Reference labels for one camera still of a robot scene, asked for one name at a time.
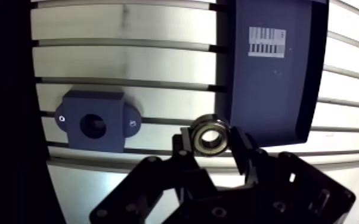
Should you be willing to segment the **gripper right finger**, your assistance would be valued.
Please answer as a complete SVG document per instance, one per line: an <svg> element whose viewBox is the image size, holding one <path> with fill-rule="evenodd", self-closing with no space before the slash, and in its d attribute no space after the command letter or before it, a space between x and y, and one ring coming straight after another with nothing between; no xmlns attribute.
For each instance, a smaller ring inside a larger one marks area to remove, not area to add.
<svg viewBox="0 0 359 224"><path fill-rule="evenodd" d="M229 134L237 168L258 192L262 221L342 223L352 209L352 191L296 154L271 156L240 127L231 127Z"/></svg>

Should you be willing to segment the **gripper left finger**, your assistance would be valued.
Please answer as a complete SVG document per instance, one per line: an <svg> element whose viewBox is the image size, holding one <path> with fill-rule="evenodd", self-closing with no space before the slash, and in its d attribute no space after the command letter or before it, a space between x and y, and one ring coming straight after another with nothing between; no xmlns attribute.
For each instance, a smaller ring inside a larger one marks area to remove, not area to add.
<svg viewBox="0 0 359 224"><path fill-rule="evenodd" d="M91 223L145 223L164 191L174 189L179 207L164 223L202 223L206 209L201 201L218 190L207 171L201 168L190 141L190 131L183 128L172 137L172 155L142 159L124 180L89 214Z"/></svg>

